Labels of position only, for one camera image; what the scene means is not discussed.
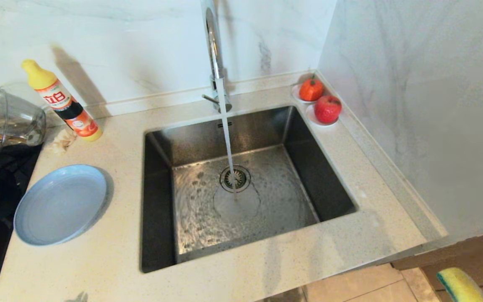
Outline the orange dish soap bottle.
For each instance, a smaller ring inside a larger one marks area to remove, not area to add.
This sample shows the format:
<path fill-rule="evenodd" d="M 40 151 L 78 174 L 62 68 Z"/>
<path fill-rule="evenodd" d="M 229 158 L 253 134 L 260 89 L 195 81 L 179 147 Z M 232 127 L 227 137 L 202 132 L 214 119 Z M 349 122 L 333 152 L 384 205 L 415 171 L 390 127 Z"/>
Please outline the orange dish soap bottle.
<path fill-rule="evenodd" d="M 53 72 L 40 67 L 35 60 L 23 60 L 21 67 L 27 74 L 28 85 L 77 136 L 86 141 L 101 137 L 99 125 Z"/>

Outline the grey plate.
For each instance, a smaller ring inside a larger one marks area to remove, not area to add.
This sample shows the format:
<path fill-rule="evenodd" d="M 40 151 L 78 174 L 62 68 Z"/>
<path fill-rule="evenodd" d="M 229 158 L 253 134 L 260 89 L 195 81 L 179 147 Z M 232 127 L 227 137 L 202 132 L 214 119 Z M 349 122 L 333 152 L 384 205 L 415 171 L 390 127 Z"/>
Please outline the grey plate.
<path fill-rule="evenodd" d="M 13 219 L 21 241 L 57 245 L 86 232 L 108 204 L 105 174 L 84 164 L 65 166 L 38 180 L 22 197 Z"/>

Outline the yellow green sponge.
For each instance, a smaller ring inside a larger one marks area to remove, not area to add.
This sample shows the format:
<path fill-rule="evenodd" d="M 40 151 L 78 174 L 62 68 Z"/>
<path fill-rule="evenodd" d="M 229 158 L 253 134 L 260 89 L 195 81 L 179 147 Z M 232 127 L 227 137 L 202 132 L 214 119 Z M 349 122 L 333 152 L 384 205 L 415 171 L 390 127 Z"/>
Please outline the yellow green sponge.
<path fill-rule="evenodd" d="M 456 267 L 443 269 L 436 274 L 453 302 L 483 302 L 483 291 L 463 270 Z"/>

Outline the stainless steel sink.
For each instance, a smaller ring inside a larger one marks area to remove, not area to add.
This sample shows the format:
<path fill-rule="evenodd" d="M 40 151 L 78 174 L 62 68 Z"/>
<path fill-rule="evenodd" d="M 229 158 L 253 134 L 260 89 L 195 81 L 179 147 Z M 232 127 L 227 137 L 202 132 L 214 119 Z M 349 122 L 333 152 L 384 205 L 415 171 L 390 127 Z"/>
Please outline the stainless steel sink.
<path fill-rule="evenodd" d="M 233 169 L 221 120 L 145 134 L 143 273 L 356 211 L 297 108 L 228 117 L 227 128 L 233 166 L 251 174 L 240 193 L 220 185 Z"/>

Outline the metal drain strainer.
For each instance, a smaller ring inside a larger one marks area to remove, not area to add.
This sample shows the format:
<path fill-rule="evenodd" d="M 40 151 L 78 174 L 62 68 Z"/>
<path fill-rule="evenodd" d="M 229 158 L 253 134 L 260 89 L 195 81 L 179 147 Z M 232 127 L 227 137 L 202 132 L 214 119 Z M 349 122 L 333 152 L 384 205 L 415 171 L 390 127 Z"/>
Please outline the metal drain strainer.
<path fill-rule="evenodd" d="M 233 166 L 232 172 L 229 167 L 220 174 L 221 187 L 230 193 L 240 193 L 247 189 L 251 183 L 251 174 L 243 166 Z"/>

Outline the small white dish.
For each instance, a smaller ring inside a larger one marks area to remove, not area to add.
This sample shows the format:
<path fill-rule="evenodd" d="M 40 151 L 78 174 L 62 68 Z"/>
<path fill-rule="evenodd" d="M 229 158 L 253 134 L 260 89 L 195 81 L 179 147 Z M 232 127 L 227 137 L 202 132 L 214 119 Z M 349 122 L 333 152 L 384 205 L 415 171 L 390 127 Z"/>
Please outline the small white dish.
<path fill-rule="evenodd" d="M 300 101 L 301 103 L 311 103 L 311 102 L 305 102 L 303 100 L 301 100 L 299 98 L 299 89 L 301 87 L 301 84 L 297 84 L 295 85 L 293 88 L 292 88 L 292 95 L 293 95 L 293 98 L 295 98 L 296 100 Z"/>
<path fill-rule="evenodd" d="M 309 121 L 314 124 L 315 126 L 319 127 L 319 128 L 329 128 L 330 126 L 332 126 L 333 124 L 335 124 L 336 122 L 338 122 L 338 118 L 330 123 L 330 124 L 326 124 L 326 123 L 322 123 L 320 122 L 317 118 L 316 118 L 316 114 L 315 114 L 315 107 L 316 105 L 315 104 L 311 104 L 309 105 L 306 109 L 305 109 L 305 115 L 307 117 L 307 119 L 309 119 Z"/>

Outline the orange toy pumpkin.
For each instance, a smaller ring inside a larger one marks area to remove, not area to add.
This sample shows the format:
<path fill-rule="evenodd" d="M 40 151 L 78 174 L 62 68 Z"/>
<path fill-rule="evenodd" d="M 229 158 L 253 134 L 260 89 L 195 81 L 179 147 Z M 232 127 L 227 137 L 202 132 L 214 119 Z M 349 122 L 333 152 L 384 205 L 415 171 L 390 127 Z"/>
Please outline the orange toy pumpkin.
<path fill-rule="evenodd" d="M 324 86 L 315 75 L 301 84 L 299 98 L 305 102 L 314 102 L 324 94 Z"/>

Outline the red toy apple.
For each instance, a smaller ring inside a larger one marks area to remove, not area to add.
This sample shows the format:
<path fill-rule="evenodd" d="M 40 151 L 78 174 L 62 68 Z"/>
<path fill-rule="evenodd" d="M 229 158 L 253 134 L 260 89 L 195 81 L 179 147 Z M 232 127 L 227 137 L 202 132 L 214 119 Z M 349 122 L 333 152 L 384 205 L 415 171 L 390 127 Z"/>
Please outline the red toy apple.
<path fill-rule="evenodd" d="M 342 108 L 339 98 L 332 94 L 324 95 L 314 104 L 314 114 L 318 122 L 330 125 L 338 121 Z"/>

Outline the chrome faucet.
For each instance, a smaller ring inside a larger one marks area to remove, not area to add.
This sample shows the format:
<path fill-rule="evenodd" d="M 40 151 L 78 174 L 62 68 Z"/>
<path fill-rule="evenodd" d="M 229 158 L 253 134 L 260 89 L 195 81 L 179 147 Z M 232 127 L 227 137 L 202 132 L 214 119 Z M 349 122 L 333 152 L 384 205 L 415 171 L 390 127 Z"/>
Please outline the chrome faucet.
<path fill-rule="evenodd" d="M 200 0 L 200 6 L 203 12 L 206 45 L 211 68 L 210 86 L 213 92 L 213 97 L 203 94 L 203 98 L 212 102 L 217 111 L 221 112 L 219 97 L 224 96 L 226 98 L 226 111 L 229 112 L 232 109 L 232 105 L 226 92 L 226 85 L 224 82 L 219 82 L 219 80 L 225 81 L 226 73 L 223 66 L 220 27 L 217 20 L 216 6 L 213 0 Z"/>

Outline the clear glass jug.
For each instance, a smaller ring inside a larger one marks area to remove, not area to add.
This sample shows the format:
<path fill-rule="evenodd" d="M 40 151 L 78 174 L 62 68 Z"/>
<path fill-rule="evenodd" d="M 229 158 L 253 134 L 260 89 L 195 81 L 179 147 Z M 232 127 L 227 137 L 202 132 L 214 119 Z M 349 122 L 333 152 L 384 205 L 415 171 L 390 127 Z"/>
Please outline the clear glass jug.
<path fill-rule="evenodd" d="M 0 87 L 0 149 L 42 145 L 46 127 L 43 109 Z"/>

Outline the wooden cabinet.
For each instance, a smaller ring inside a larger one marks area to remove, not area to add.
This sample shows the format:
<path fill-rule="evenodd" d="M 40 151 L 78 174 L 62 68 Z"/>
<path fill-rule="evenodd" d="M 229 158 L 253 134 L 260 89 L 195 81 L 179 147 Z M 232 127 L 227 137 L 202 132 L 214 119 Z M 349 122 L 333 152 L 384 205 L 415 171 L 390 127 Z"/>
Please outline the wooden cabinet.
<path fill-rule="evenodd" d="M 397 260 L 391 265 L 400 271 L 420 269 L 437 298 L 441 302 L 451 302 L 450 295 L 437 280 L 436 273 L 450 267 L 460 268 L 483 290 L 483 235 L 432 252 Z"/>

